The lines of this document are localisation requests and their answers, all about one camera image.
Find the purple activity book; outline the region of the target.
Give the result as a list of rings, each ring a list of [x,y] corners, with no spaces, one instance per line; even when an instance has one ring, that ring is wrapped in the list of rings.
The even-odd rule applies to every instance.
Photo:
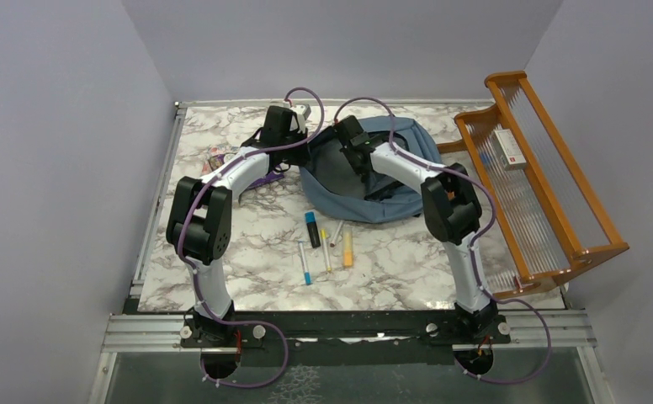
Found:
[[[215,171],[217,168],[227,164],[230,160],[232,160],[236,156],[235,152],[227,152],[227,153],[220,153],[220,154],[215,154],[211,155],[208,160],[207,164],[210,166],[210,169],[212,171]],[[262,187],[263,185],[267,185],[268,183],[273,183],[275,181],[279,181],[284,178],[284,174],[278,171],[272,171],[269,172],[267,175],[264,177],[255,180],[252,182],[249,186],[247,186],[247,189],[255,189]]]

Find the blue student backpack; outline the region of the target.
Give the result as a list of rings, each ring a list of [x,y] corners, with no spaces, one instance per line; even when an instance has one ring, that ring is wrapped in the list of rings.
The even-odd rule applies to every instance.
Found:
[[[387,141],[390,119],[377,116],[358,122],[370,137]],[[396,117],[396,144],[410,153],[441,163],[437,144],[414,119]],[[417,217],[422,213],[421,195],[393,178],[370,173],[364,181],[340,152],[342,145],[333,128],[327,127],[308,144],[310,161],[300,167],[302,189],[308,201],[332,218],[380,224]]]

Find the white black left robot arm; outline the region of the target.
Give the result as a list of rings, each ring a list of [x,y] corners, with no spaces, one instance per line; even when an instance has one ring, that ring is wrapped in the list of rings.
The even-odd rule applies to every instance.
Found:
[[[268,107],[263,125],[230,160],[200,178],[181,178],[176,185],[166,239],[190,272],[194,325],[214,345],[230,342],[239,323],[222,261],[231,239],[233,201],[280,164],[307,161],[305,121],[310,113],[305,104]]]

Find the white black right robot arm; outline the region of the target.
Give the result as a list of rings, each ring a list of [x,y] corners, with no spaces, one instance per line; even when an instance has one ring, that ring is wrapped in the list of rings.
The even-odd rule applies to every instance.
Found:
[[[371,137],[352,115],[333,129],[355,173],[384,174],[420,194],[427,229],[443,244],[452,269],[455,331],[468,343],[490,337],[498,309],[484,280],[477,237],[482,207],[467,171],[406,151],[394,141],[394,131],[385,139]]]

